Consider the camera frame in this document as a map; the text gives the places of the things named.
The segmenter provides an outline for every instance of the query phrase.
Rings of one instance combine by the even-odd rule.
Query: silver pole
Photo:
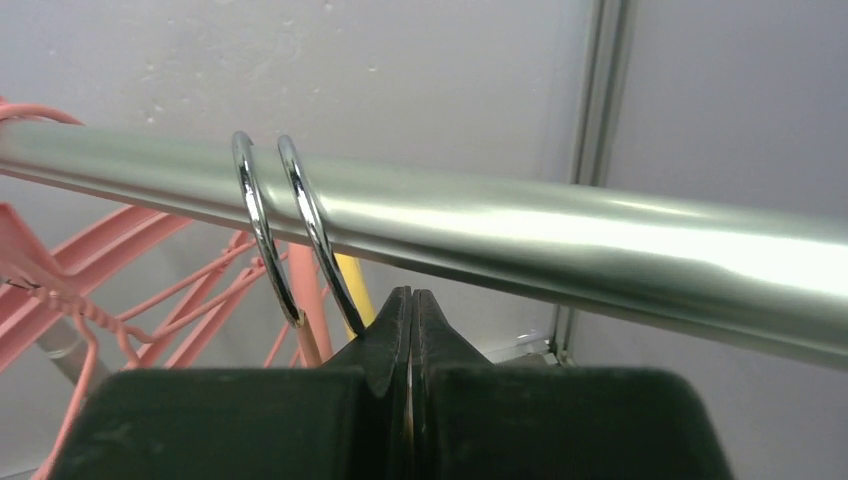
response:
[[[85,366],[88,347],[79,332],[65,318],[60,318],[59,321],[51,325],[38,337],[35,343],[68,380],[74,385],[79,382]],[[88,393],[94,393],[97,387],[106,381],[111,374],[112,372],[109,371],[106,364],[97,359],[89,379]]]
[[[276,150],[257,147],[254,156],[272,229],[306,244]],[[848,226],[591,187],[302,159],[341,253],[848,369]],[[249,228],[226,142],[5,122],[0,173]]]

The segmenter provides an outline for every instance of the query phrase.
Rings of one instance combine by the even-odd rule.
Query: yellow object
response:
[[[353,298],[353,304],[359,310],[359,315],[362,317],[362,323],[367,327],[374,322],[374,305],[371,304],[371,297],[368,295],[368,287],[365,286],[365,278],[362,277],[362,267],[359,266],[359,260],[347,255],[336,255],[336,262],[339,264],[339,270],[342,271],[342,277],[347,284],[347,289],[350,291],[350,296]],[[345,324],[347,337],[353,340],[356,337],[350,327]]]

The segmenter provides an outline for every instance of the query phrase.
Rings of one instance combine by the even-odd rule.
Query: white wall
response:
[[[0,94],[88,124],[228,142],[291,135],[303,151],[563,181],[573,149],[589,2],[3,2]],[[0,178],[48,246],[116,205]],[[60,209],[72,213],[60,214]],[[190,272],[228,233],[198,226],[147,255],[95,299],[120,310]],[[431,288],[478,348],[546,333],[551,307],[374,264],[378,304],[395,285]],[[255,365],[280,315],[266,285],[205,365]],[[167,308],[141,320],[152,325]],[[338,316],[331,316],[338,327]],[[336,345],[342,337],[336,328]],[[117,368],[113,344],[103,358]],[[29,351],[0,375],[0,476],[35,466],[70,387]]]
[[[609,187],[848,219],[846,18],[824,0],[640,2]],[[848,478],[845,373],[588,314],[575,354],[681,373],[740,479]]]

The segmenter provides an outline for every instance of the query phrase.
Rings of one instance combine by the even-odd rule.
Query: metal ring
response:
[[[294,148],[294,143],[288,135],[283,135],[277,140],[277,149],[280,152],[280,159],[288,173],[289,183],[292,187],[294,195],[294,203],[300,212],[300,218],[306,225],[306,233],[309,240],[312,241],[312,248],[315,250],[315,255],[318,257],[318,264],[321,266],[321,271],[324,272],[324,277],[327,278],[327,284],[336,298],[336,303],[342,311],[345,321],[353,333],[360,337],[365,333],[365,324],[362,323],[362,317],[359,315],[359,310],[351,299],[350,291],[347,289],[344,278],[342,277],[339,265],[336,263],[336,257],[333,255],[333,248],[330,246],[330,240],[327,238],[327,233],[324,230],[324,224],[321,221],[321,213],[318,199],[313,194],[310,187],[309,179],[303,174],[303,168],[300,165],[300,157],[297,155],[297,150]]]
[[[265,272],[271,279],[271,286],[274,288],[274,294],[277,295],[280,306],[283,307],[286,319],[293,327],[298,328],[303,325],[304,312],[295,305],[291,288],[289,288],[285,273],[283,273],[280,255],[274,246],[274,236],[268,227],[268,218],[265,216],[265,207],[262,204],[262,192],[259,190],[259,183],[253,174],[254,164],[251,151],[253,141],[246,133],[238,131],[233,134],[232,146],[233,160],[236,163],[239,176],[239,186],[244,196],[244,205],[250,215],[250,225],[253,227],[259,254],[265,263]]]

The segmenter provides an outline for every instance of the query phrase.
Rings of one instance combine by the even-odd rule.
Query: metal pipe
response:
[[[255,147],[254,156],[272,229],[306,244],[277,152]],[[340,253],[848,369],[846,225],[591,187],[302,158]],[[4,122],[0,173],[249,228],[226,142]]]
[[[64,318],[60,318],[42,333],[35,343],[68,380],[74,385],[79,382],[88,347],[76,328]],[[88,394],[94,393],[111,374],[103,360],[97,359],[88,382]]]

